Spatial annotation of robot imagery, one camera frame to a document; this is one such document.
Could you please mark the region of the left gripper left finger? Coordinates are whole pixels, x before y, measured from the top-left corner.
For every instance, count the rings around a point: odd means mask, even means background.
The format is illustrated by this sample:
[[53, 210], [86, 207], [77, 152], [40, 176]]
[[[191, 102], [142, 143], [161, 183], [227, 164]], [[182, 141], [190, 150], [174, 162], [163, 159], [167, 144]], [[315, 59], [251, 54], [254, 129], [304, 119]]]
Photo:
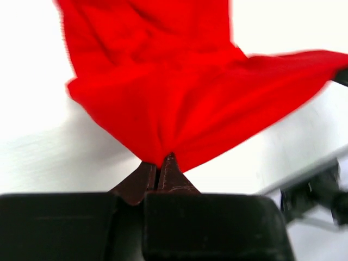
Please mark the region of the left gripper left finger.
[[156, 188], [157, 167], [141, 162], [140, 165], [122, 182], [109, 192], [121, 197], [128, 205], [139, 205], [147, 191]]

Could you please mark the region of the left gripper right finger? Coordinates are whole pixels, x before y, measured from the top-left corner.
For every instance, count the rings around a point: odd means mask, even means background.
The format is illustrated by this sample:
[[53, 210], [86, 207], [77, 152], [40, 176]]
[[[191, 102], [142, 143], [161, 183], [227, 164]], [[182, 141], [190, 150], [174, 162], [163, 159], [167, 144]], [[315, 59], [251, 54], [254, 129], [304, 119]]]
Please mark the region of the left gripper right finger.
[[156, 166], [151, 167], [146, 190], [166, 193], [200, 193], [180, 170], [174, 153], [165, 157], [160, 169]]

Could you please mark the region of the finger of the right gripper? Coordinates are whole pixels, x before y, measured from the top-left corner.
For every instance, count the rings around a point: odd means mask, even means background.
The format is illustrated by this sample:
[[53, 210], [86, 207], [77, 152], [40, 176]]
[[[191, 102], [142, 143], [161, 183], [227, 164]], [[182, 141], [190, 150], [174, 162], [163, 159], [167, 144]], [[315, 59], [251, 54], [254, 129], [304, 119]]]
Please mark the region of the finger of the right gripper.
[[348, 87], [348, 68], [337, 71], [331, 81]]

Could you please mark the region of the red t-shirt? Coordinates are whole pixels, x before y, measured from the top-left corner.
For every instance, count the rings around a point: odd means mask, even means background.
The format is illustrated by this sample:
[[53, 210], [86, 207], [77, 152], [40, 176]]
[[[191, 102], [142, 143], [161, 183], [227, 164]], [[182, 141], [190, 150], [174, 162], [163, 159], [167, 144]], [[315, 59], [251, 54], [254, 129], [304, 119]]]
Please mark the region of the red t-shirt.
[[314, 97], [344, 53], [245, 55], [228, 1], [57, 1], [71, 98], [142, 161], [182, 171], [244, 142]]

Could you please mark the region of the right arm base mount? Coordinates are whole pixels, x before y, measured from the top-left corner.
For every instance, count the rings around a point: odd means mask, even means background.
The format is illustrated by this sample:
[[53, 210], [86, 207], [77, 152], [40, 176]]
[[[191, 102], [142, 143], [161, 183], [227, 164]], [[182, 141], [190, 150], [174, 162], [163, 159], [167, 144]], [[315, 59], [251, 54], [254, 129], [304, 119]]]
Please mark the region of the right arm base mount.
[[281, 190], [281, 212], [286, 223], [303, 219], [305, 213], [322, 206], [331, 212], [336, 226], [347, 225], [347, 190], [339, 185], [340, 167], [335, 161], [307, 179]]

